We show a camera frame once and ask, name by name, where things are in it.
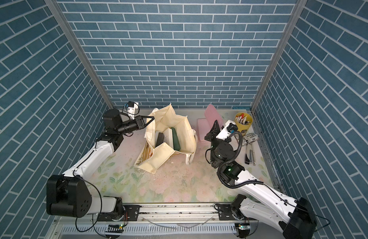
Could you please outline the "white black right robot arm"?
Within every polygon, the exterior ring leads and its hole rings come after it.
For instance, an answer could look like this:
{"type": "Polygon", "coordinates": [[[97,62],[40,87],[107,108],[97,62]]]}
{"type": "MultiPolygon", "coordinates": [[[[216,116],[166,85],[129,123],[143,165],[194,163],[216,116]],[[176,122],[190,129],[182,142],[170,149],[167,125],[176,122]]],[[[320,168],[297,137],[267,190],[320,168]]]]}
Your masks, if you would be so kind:
{"type": "Polygon", "coordinates": [[[229,189],[240,189],[258,202],[239,194],[231,204],[235,218],[254,218],[278,231],[286,239],[310,239],[317,227],[310,202],[282,194],[254,177],[235,160],[242,150],[243,136],[231,121],[220,128],[218,121],[205,140],[211,142],[209,164],[217,170],[220,182],[229,189]]]}

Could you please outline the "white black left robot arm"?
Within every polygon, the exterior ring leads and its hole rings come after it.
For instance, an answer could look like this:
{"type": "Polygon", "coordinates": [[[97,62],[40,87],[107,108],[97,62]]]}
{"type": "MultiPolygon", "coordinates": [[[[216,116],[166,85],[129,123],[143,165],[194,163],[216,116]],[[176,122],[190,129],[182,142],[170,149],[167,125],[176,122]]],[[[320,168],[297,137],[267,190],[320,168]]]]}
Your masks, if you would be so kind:
{"type": "Polygon", "coordinates": [[[52,175],[46,183],[46,212],[53,216],[82,218],[87,214],[105,215],[113,221],[125,217],[120,197],[90,194],[88,179],[121,144],[124,135],[146,128],[153,116],[135,116],[122,120],[123,112],[110,109],[103,114],[104,132],[94,146],[75,165],[61,175],[52,175]]]}

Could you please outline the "black pencil case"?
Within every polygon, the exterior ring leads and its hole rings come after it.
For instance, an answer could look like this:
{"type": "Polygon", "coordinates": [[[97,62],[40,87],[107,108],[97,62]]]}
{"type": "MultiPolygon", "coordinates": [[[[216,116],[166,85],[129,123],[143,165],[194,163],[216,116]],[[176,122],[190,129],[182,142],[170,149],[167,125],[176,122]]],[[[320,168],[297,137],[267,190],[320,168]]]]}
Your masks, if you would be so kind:
{"type": "Polygon", "coordinates": [[[165,138],[164,134],[162,132],[158,132],[155,147],[161,145],[164,142],[164,138],[165,138]]]}

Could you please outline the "floral cream canvas bag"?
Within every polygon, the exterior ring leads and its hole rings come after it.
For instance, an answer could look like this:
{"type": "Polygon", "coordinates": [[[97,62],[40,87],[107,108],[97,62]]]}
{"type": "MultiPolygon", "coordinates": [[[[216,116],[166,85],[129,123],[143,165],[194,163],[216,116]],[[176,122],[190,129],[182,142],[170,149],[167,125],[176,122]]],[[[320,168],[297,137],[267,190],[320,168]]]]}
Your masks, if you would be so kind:
{"type": "Polygon", "coordinates": [[[184,155],[187,165],[193,162],[198,144],[197,133],[192,129],[188,117],[176,114],[172,105],[161,109],[155,108],[149,116],[154,116],[154,121],[146,127],[146,144],[139,154],[135,166],[155,174],[168,159],[175,155],[184,155]],[[173,149],[173,134],[171,127],[177,131],[180,151],[173,149]],[[164,142],[155,147],[157,133],[162,132],[164,142]]]}

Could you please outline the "rounded pink pouch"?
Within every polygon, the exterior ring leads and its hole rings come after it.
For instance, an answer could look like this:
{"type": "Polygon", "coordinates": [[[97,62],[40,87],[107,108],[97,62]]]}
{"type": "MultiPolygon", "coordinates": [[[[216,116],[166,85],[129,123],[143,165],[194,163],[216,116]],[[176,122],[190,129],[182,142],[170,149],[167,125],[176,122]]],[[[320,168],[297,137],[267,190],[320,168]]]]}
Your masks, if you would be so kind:
{"type": "Polygon", "coordinates": [[[210,127],[212,127],[217,120],[218,125],[220,128],[224,125],[224,120],[222,116],[217,112],[214,105],[209,104],[205,110],[205,118],[209,124],[210,127]]]}

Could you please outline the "pink pencil case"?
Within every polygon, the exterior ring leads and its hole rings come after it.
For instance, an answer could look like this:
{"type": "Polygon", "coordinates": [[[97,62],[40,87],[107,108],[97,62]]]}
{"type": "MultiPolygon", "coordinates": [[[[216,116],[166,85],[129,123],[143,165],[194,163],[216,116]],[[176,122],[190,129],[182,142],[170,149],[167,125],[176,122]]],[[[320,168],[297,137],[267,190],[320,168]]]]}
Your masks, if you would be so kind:
{"type": "Polygon", "coordinates": [[[208,123],[208,120],[205,118],[201,118],[197,120],[198,124],[198,139],[201,143],[208,143],[207,140],[205,140],[206,135],[210,132],[211,126],[208,123]]]}

